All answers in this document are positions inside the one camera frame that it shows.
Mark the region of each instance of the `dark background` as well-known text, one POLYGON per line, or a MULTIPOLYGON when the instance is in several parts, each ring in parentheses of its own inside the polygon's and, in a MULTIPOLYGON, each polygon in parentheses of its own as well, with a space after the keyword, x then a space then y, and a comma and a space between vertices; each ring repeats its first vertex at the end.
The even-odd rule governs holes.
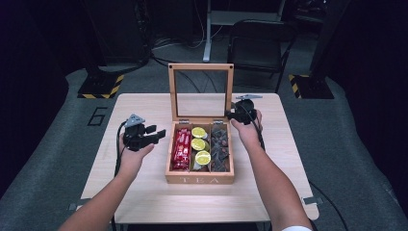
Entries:
MULTIPOLYGON (((140 54, 146 38, 135 13, 137 1, 109 2, 1 2, 1 195, 64 103, 68 73, 86 65, 136 63, 146 55, 140 54), (103 9, 111 11, 103 14, 103 9)), ((171 6, 160 0, 148 2, 152 38, 158 31, 185 42, 200 36, 192 1, 171 6)), ((237 1, 236 9, 231 10, 277 8, 275 3, 259 2, 237 1)), ((386 0, 331 4, 333 12, 321 29, 312 70, 317 77, 328 76, 344 88, 361 140, 408 214, 408 20, 404 17, 408 4, 386 0)), ((214 5, 215 9, 226 7, 225 3, 214 5)), ((205 23, 205 1, 197 1, 197 8, 205 23)))

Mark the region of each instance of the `human arm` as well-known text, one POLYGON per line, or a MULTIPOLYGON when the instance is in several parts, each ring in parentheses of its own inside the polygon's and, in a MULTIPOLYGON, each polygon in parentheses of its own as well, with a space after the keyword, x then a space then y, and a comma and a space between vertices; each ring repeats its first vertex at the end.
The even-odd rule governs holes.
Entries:
MULTIPOLYGON (((257 116, 255 121, 262 129, 260 111, 257 111, 257 116)), ((243 146, 248 152, 258 191, 267 209, 272 229, 283 230, 296 225, 312 229, 292 182, 261 147, 255 126, 243 125, 235 119, 231 119, 231 123, 237 128, 243 146)))
POLYGON ((121 136, 119 150, 123 152, 117 176, 66 220, 60 230, 106 230, 124 195, 136 179, 143 158, 153 148, 154 144, 151 143, 137 152, 131 151, 124 148, 121 136))

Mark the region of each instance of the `lemon slice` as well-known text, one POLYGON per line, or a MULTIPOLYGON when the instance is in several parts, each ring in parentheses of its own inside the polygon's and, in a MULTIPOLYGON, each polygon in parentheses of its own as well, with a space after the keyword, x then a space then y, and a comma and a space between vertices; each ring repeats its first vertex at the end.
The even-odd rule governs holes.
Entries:
POLYGON ((199 151, 195 155, 195 161, 201 166, 206 166, 211 161, 211 155, 208 151, 199 151))
POLYGON ((194 138, 191 140, 191 147, 197 151, 204 150, 205 142, 202 139, 194 138))
POLYGON ((202 139, 206 139, 207 138, 207 133, 205 132, 204 128, 202 127, 194 127, 191 130, 191 134, 195 137, 195 138, 202 138, 202 139))

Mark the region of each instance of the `white sleeve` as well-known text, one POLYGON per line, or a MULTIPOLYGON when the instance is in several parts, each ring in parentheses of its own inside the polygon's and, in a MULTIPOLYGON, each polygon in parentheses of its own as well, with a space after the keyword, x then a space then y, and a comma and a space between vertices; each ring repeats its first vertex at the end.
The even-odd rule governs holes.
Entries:
POLYGON ((312 231, 312 230, 303 226, 291 226, 282 231, 312 231))

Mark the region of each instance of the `forearm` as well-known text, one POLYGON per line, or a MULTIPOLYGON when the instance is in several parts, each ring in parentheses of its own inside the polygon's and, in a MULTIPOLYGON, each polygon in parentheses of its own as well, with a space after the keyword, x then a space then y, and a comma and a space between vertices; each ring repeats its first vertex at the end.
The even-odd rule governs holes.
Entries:
POLYGON ((106 230, 132 181, 116 177, 73 214, 60 230, 106 230))
POLYGON ((245 148, 273 229, 282 230, 292 225, 311 228, 299 196, 286 174, 258 143, 247 143, 245 148))

